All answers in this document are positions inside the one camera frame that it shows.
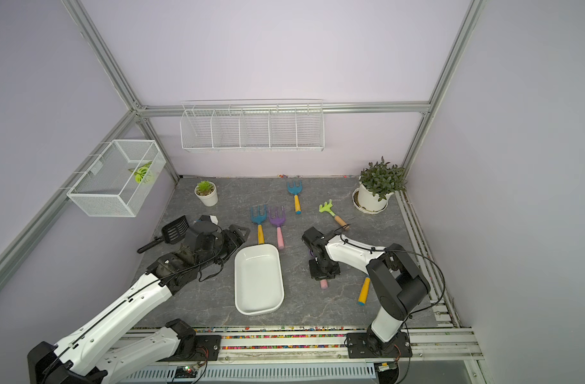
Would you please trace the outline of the white storage tray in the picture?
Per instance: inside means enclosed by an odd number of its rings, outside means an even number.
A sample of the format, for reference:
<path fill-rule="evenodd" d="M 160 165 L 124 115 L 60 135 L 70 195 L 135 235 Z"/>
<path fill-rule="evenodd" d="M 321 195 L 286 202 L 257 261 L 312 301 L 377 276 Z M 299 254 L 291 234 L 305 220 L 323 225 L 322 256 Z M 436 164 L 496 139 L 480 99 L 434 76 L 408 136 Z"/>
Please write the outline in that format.
<path fill-rule="evenodd" d="M 235 305 L 246 316 L 266 315 L 284 302 L 278 249 L 271 244 L 248 246 L 235 256 Z"/>

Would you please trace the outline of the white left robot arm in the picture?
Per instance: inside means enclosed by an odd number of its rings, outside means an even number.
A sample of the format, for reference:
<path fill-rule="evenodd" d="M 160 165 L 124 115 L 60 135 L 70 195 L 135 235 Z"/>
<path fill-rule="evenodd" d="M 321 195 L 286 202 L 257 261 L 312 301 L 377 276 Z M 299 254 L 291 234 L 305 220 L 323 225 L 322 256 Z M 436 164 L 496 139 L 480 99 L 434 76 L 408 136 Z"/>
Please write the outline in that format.
<path fill-rule="evenodd" d="M 161 360 L 201 366 L 216 360 L 221 338 L 200 337 L 179 318 L 125 347 L 114 345 L 145 315 L 199 278 L 205 267 L 225 265 L 249 234 L 247 227 L 223 229 L 214 217 L 200 217 L 186 230 L 180 251 L 157 259 L 97 316 L 55 344 L 33 347 L 27 357 L 30 382 L 118 383 Z"/>

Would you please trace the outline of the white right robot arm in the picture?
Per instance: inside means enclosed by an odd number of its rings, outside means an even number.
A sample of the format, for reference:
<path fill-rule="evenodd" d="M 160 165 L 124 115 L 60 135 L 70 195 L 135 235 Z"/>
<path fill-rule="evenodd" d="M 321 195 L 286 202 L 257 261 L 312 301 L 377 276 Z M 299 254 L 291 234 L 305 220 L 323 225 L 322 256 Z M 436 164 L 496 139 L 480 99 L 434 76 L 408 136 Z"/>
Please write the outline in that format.
<path fill-rule="evenodd" d="M 309 270 L 315 280 L 334 279 L 340 274 L 341 264 L 370 278 L 380 303 L 367 333 L 373 348 L 390 347 L 404 321 L 431 290 L 412 256 L 399 244 L 372 246 L 339 230 L 324 234 L 315 227 L 305 230 L 302 242 L 312 255 Z"/>

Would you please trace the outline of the small white potted plant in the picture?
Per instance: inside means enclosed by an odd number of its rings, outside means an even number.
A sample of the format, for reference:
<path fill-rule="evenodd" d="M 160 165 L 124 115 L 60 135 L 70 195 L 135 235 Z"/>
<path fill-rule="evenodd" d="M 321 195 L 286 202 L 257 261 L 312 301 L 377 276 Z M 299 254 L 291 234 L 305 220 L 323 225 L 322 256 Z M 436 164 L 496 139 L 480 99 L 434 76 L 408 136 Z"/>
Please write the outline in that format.
<path fill-rule="evenodd" d="M 217 186 L 213 182 L 200 181 L 196 185 L 194 193 L 207 207 L 215 206 L 218 203 Z"/>

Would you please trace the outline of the black slotted scoop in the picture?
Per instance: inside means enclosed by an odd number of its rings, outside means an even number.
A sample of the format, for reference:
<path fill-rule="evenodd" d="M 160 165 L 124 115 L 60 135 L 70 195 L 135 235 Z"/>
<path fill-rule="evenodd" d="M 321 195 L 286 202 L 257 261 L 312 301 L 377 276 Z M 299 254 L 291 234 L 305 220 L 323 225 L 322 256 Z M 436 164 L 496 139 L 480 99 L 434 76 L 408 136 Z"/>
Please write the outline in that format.
<path fill-rule="evenodd" d="M 189 228 L 188 219 L 185 215 L 178 217 L 172 222 L 166 224 L 161 229 L 161 235 L 154 238 L 150 243 L 142 246 L 137 250 L 138 254 L 143 254 L 161 243 L 176 244 L 185 238 Z"/>

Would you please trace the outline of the large white potted plant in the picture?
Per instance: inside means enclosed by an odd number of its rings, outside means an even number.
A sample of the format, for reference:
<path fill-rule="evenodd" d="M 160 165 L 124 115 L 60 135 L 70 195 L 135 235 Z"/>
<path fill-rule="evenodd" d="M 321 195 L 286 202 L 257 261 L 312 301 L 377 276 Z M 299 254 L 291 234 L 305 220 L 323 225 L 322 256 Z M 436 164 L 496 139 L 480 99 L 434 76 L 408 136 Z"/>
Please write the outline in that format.
<path fill-rule="evenodd" d="M 397 191 L 406 191 L 406 169 L 387 162 L 384 157 L 369 163 L 360 173 L 357 202 L 365 211 L 380 212 Z"/>

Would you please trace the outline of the green leaf toy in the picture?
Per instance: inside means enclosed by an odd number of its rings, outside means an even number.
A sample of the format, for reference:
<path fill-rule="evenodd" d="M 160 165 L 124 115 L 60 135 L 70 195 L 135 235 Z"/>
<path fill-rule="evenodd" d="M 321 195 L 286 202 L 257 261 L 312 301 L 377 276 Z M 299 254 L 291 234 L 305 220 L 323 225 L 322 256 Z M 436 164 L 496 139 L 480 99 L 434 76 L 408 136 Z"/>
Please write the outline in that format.
<path fill-rule="evenodd" d="M 152 162 L 145 163 L 142 166 L 139 166 L 136 169 L 129 169 L 129 172 L 134 177 L 134 180 L 137 184 L 152 184 L 154 182 L 154 176 L 151 172 Z"/>

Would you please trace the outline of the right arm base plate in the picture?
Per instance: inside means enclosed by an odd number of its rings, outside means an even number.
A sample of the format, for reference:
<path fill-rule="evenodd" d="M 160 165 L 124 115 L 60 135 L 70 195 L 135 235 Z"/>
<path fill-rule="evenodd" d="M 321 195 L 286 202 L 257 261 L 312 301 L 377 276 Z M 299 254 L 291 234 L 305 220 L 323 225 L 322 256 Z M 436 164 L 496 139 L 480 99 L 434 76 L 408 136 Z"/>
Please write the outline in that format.
<path fill-rule="evenodd" d="M 401 358 L 412 357 L 409 334 L 397 332 L 388 342 L 382 342 L 375 334 L 348 333 L 344 340 L 348 358 Z"/>

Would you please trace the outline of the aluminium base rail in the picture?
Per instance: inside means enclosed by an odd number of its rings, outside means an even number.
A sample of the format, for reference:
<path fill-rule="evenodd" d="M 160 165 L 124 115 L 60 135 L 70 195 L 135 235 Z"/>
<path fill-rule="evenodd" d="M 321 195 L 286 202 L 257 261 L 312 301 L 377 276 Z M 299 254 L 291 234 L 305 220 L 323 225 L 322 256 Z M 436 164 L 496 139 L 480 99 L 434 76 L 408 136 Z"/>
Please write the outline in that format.
<path fill-rule="evenodd" d="M 109 337 L 101 333 L 78 335 L 70 342 L 59 342 L 57 353 L 62 362 L 72 363 L 74 371 L 80 375 L 89 373 L 93 368 L 107 371 L 107 383 L 119 382 L 150 364 L 172 356 L 182 341 L 198 334 L 222 337 L 216 361 L 220 363 L 258 363 L 286 359 L 305 363 L 335 359 L 397 363 L 414 358 L 481 360 L 484 357 L 470 329 L 436 328 L 400 332 L 409 334 L 411 358 L 348 358 L 348 350 L 344 346 L 346 335 L 365 332 L 345 327 L 228 331 L 189 328 L 176 331 L 171 326 L 165 326 L 123 347 L 116 346 L 116 336 Z"/>

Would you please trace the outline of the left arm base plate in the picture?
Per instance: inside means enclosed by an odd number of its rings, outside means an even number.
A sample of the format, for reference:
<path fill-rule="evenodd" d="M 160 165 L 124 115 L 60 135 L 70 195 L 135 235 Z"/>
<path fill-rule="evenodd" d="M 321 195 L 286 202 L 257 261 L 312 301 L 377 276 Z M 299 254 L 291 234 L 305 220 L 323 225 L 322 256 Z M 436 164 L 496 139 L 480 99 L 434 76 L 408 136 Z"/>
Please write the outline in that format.
<path fill-rule="evenodd" d="M 182 341 L 176 352 L 162 362 L 208 362 L 217 361 L 222 337 L 216 334 L 198 334 L 192 339 Z"/>

